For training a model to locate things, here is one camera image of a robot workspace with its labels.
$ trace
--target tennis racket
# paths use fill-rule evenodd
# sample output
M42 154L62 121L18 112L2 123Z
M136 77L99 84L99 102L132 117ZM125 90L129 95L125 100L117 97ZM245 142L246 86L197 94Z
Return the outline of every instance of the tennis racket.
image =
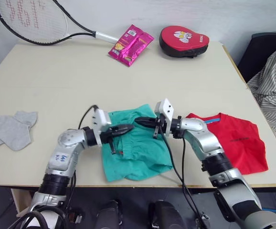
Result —
M52 45L78 35L115 44L118 39L78 23L57 0L0 0L0 21L19 38Z

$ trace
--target racket handle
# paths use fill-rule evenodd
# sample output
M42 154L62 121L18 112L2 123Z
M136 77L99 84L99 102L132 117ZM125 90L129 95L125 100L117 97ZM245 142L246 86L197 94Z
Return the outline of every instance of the racket handle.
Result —
M118 39L116 37L112 37L112 36L109 36L105 33L101 33L98 31L96 31L96 38L101 39L106 42L109 42L109 43L112 43L112 44L116 44L118 41Z

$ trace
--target snack bag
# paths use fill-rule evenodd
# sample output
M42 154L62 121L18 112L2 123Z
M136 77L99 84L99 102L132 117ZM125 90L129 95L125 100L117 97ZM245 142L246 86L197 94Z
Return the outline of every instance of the snack bag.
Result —
M152 40L154 38L151 35L131 25L108 54L127 66L131 66Z

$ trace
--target red t-shirt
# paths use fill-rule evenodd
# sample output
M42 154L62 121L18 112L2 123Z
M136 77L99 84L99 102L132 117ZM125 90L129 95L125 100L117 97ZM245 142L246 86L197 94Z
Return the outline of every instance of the red t-shirt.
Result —
M232 165L242 174L268 170L265 145L259 137L256 124L223 113L208 118L191 113L187 118L199 118L206 122L209 131L219 139Z

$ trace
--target table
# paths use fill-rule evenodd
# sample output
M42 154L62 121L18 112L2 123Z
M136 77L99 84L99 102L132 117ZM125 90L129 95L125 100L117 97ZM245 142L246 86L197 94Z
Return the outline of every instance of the table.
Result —
M57 137L77 128L92 104L106 111L136 108L168 98L174 116L193 112L211 116L223 112L258 125L266 145L269 170L245 176L253 187L276 187L276 138L245 82L219 42L210 42L205 54L193 59L164 55L154 41L131 67L107 55L111 44L98 40L71 40L43 47L21 42L0 65L0 115L18 110L37 111L32 143L21 151L0 146L0 185L39 186ZM84 121L89 125L90 119ZM169 138L180 171L182 143ZM186 184L212 187L201 163L187 147ZM143 181L106 181L99 147L80 155L79 187L177 187L174 171Z

